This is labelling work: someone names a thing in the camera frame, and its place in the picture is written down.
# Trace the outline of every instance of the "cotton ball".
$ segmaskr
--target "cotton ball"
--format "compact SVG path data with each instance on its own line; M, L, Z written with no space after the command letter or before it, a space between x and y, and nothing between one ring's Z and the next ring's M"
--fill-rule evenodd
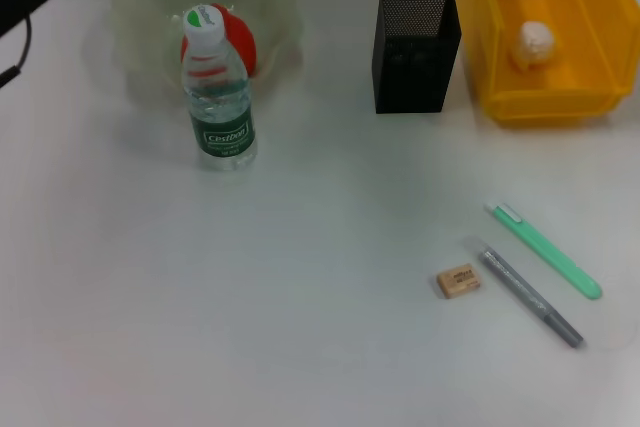
M518 38L511 49L513 60L522 70L531 65L540 65L553 57L555 39L543 22L525 22L520 27Z

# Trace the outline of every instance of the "bottle cap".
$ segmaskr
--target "bottle cap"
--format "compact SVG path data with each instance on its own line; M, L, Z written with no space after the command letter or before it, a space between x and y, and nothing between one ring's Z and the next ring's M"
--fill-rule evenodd
M196 5L182 19L189 46L194 50L212 49L225 38L222 13L212 5Z

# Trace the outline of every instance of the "pen clip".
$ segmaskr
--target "pen clip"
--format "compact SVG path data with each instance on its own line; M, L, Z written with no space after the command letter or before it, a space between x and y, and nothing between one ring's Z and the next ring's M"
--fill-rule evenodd
M500 210L502 210L505 214L507 214L511 220L513 220L514 222L520 223L522 222L522 217L520 217L515 210L513 210L511 207L509 207L507 204L502 203L499 204L498 207L500 208Z

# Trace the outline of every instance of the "green pen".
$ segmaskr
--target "green pen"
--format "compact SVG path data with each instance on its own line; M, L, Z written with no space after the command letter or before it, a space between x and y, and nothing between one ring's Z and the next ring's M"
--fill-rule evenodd
M573 260L560 252L540 232L524 220L516 211L507 204L485 204L485 208L491 215L500 221L516 237L522 240L531 250L538 254L560 275L569 281L585 297L591 300L602 296L602 289L598 283L589 277Z

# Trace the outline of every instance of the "eraser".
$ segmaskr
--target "eraser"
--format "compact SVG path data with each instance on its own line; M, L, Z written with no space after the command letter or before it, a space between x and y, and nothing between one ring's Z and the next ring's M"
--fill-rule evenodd
M445 297L451 299L480 287L480 277L471 264L464 264L438 274L438 285Z

